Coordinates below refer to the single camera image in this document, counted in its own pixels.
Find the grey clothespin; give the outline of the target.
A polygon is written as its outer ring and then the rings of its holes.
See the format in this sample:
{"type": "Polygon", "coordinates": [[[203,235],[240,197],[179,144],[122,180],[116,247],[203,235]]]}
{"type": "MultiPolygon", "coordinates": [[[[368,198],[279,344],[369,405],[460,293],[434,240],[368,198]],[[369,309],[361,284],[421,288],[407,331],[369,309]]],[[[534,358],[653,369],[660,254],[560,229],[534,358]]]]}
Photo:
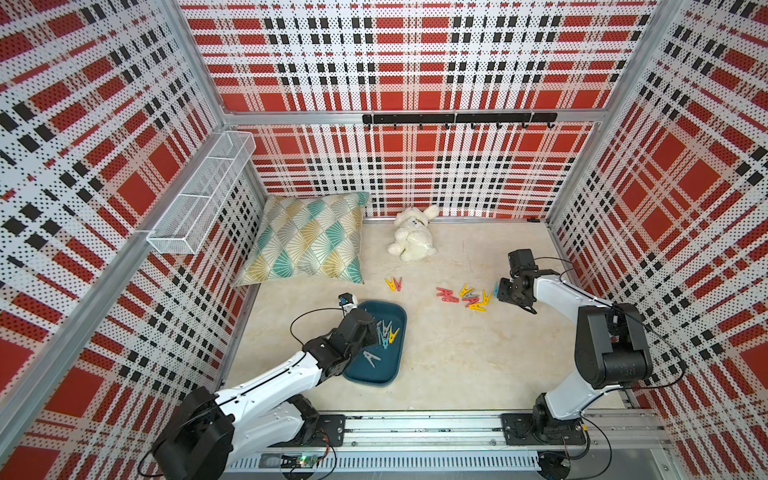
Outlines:
{"type": "Polygon", "coordinates": [[[390,331],[391,331],[391,327],[392,327],[392,323],[391,322],[385,323],[383,321],[380,321],[378,326],[379,326],[380,333],[381,333],[382,336],[389,336],[390,331]]]}
{"type": "Polygon", "coordinates": [[[381,360],[380,357],[378,357],[377,355],[375,355],[374,353],[372,353],[370,351],[364,351],[363,352],[363,356],[368,361],[368,363],[370,364],[370,366],[372,368],[376,368],[376,363],[381,360]]]}

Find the teal plastic storage box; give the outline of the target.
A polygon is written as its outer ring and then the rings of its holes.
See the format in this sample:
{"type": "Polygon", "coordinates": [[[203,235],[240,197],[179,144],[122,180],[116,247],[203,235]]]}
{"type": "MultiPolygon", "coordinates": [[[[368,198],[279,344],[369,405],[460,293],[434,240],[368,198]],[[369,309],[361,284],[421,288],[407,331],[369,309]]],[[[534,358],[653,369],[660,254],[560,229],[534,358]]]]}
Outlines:
{"type": "Polygon", "coordinates": [[[401,306],[390,302],[370,300],[361,303],[360,308],[368,312],[376,321],[379,341],[375,345],[364,348],[350,363],[343,376],[353,383],[386,387],[394,381],[399,373],[406,337],[407,315],[401,306]],[[389,344],[387,350],[384,350],[381,345],[381,333],[378,326],[380,321],[391,322],[391,331],[400,329],[394,343],[389,344]],[[370,351],[381,358],[376,363],[376,368],[372,368],[364,358],[364,351],[370,351]]]}

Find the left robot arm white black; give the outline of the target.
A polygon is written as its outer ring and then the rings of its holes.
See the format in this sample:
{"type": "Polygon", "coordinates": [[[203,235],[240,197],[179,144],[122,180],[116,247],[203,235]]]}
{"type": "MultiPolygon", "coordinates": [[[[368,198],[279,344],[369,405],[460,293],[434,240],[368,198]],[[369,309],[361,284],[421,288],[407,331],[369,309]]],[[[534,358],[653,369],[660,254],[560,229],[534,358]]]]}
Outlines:
{"type": "Polygon", "coordinates": [[[378,342],[375,320],[348,306],[338,327],[307,341],[292,357],[235,387],[188,393],[149,454],[164,479],[218,479],[226,468],[276,444],[312,439],[318,412],[304,397],[342,375],[378,342]]]}

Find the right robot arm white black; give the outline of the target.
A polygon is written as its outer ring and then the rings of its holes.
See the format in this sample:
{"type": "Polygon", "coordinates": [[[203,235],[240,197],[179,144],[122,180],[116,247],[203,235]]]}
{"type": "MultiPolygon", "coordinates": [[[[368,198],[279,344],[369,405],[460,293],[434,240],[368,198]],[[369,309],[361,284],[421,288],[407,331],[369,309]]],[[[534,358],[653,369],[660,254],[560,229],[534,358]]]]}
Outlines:
{"type": "Polygon", "coordinates": [[[576,327],[573,371],[537,397],[530,426],[516,432],[519,438],[564,439],[581,425],[587,407],[653,373],[645,328],[631,304],[611,304],[566,283],[552,270],[500,279],[497,298],[532,314],[535,303],[545,303],[576,327]]]}

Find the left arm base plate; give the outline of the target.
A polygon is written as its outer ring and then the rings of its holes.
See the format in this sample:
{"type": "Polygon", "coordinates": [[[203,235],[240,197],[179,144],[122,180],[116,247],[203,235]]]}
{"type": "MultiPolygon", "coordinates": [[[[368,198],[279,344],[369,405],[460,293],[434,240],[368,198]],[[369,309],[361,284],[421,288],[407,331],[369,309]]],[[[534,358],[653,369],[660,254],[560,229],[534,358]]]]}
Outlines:
{"type": "Polygon", "coordinates": [[[316,421],[304,425],[289,441],[271,445],[277,447],[325,447],[329,441],[332,447],[343,445],[347,417],[343,414],[321,414],[316,421]]]}

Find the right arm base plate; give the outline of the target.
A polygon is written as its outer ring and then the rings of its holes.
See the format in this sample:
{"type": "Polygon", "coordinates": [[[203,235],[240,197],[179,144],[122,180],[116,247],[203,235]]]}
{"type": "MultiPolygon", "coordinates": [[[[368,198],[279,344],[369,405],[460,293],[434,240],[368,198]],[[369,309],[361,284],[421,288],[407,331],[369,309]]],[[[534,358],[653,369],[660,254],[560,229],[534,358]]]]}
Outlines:
{"type": "Polygon", "coordinates": [[[586,432],[578,419],[557,420],[533,413],[504,413],[502,433],[508,446],[551,445],[585,446],[586,432]]]}

